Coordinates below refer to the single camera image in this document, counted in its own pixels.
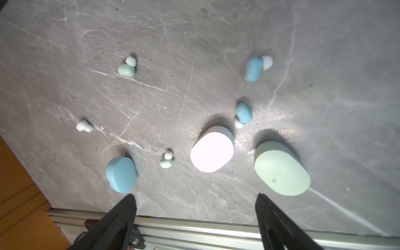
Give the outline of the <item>blue earbud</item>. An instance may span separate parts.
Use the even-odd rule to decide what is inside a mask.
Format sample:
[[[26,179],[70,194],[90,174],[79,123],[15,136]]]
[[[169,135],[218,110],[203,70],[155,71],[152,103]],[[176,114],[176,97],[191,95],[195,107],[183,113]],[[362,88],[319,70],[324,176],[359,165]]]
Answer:
[[[235,121],[234,125],[237,129],[243,128],[245,125],[253,120],[253,115],[250,108],[244,104],[239,103],[235,108]]]
[[[259,79],[262,72],[269,70],[273,65],[273,58],[269,55],[251,57],[245,66],[243,78],[252,83]]]

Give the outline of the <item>mint green charging case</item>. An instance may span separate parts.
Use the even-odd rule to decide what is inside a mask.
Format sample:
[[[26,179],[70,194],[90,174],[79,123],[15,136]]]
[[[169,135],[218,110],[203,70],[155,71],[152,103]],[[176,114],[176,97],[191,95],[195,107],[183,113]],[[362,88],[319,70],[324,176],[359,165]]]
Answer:
[[[303,194],[311,184],[310,175],[298,157],[280,142],[260,144],[255,150],[254,167],[262,181],[280,195]]]

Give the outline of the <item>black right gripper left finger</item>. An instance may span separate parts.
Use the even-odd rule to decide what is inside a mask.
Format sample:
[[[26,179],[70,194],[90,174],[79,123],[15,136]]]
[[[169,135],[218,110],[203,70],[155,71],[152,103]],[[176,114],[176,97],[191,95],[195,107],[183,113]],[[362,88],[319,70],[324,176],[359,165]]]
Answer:
[[[126,195],[71,250],[127,250],[136,217],[136,200]]]

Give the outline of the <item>green earbud far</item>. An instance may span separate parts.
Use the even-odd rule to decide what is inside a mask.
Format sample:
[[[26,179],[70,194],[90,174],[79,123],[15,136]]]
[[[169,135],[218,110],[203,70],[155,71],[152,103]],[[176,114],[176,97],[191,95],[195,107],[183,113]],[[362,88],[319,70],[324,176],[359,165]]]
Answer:
[[[136,73],[136,64],[136,59],[132,56],[128,56],[125,63],[118,67],[118,73],[124,77],[133,77]]]

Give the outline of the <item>green earbud near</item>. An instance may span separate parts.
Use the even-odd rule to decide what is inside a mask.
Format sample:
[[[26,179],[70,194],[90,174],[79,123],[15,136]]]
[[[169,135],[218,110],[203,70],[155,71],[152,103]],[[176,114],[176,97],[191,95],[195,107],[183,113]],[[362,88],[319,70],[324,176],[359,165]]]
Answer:
[[[161,168],[170,168],[174,164],[174,155],[172,151],[166,151],[163,158],[160,160]]]

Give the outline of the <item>green earbud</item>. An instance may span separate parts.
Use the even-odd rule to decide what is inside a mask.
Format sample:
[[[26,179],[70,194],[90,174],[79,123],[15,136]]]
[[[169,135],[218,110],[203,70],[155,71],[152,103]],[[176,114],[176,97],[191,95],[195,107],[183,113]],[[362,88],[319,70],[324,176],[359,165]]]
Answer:
[[[132,56],[128,56],[125,63],[118,67],[118,73],[124,77],[133,77],[136,73],[136,64],[136,59]]]
[[[172,151],[166,151],[163,158],[160,160],[161,168],[170,168],[174,164],[174,155]]]

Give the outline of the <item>blue earbud far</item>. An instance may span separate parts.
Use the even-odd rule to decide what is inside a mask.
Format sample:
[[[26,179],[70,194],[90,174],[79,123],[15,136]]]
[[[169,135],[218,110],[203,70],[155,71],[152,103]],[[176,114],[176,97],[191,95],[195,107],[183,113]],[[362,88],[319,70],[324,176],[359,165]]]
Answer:
[[[251,57],[245,66],[243,78],[252,83],[259,79],[262,72],[269,70],[273,65],[273,58],[269,55]]]

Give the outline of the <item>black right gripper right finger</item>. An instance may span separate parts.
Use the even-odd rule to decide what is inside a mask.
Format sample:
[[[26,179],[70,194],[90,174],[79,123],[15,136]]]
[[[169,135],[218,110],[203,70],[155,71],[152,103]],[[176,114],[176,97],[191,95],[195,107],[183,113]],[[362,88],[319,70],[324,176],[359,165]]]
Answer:
[[[258,194],[255,211],[266,250],[323,250],[271,199]]]

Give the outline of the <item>white earbud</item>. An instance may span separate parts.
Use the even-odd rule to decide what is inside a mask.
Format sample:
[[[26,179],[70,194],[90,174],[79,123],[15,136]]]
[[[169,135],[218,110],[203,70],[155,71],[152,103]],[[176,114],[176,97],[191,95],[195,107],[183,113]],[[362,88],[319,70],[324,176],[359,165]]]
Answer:
[[[78,124],[76,124],[76,129],[80,132],[85,131],[85,132],[92,132],[93,131],[93,126],[89,124],[86,120],[80,121]]]

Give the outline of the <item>white earbud charging case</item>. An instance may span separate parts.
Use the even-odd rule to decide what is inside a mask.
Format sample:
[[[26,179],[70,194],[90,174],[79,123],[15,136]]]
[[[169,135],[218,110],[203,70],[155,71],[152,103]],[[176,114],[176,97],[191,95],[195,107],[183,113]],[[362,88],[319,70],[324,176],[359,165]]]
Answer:
[[[192,164],[200,171],[212,173],[228,163],[234,154],[234,136],[223,126],[206,130],[190,152]]]

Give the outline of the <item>light blue charging case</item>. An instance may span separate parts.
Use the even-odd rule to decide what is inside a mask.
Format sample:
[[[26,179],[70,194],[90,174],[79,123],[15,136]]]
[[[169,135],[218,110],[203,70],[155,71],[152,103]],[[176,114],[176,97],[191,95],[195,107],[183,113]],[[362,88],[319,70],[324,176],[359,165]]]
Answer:
[[[106,178],[111,188],[119,193],[127,194],[137,182],[134,162],[129,157],[115,157],[106,167]]]

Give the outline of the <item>blue earbud near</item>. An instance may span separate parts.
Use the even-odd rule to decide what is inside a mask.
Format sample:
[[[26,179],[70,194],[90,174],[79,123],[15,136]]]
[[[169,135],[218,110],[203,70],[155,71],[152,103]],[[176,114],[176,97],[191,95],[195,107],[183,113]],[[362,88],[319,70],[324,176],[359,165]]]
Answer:
[[[250,108],[244,104],[239,103],[235,108],[235,121],[234,125],[237,129],[243,128],[245,125],[253,120],[253,115]]]

